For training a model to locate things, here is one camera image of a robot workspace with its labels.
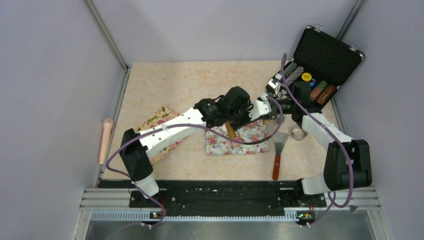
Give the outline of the wooden dough roller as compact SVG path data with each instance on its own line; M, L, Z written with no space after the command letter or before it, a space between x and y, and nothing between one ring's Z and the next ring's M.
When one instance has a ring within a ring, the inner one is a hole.
M235 130L229 122L224 124L229 138L243 142L257 142L268 136L267 127L262 120L257 120Z

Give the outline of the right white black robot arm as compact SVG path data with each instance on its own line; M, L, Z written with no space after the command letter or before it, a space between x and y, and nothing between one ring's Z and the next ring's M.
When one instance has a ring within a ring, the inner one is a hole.
M290 97L279 103L283 114L301 117L300 127L311 134L327 150L324 170L314 176L298 179L293 200L299 206L307 206L314 195L327 193L332 205L346 207L356 188L368 187L372 183L372 168L369 144L354 140L330 123L322 113L310 113L300 96L287 89Z

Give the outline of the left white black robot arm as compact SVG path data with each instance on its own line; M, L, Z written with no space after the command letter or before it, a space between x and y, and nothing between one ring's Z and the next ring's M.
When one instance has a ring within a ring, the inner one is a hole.
M117 150L141 200L149 207L160 202L160 188L153 173L152 159L171 144L202 130L211 131L225 123L244 126L260 116L257 104L241 87L232 87L225 95L204 98L183 114L147 130L127 130Z

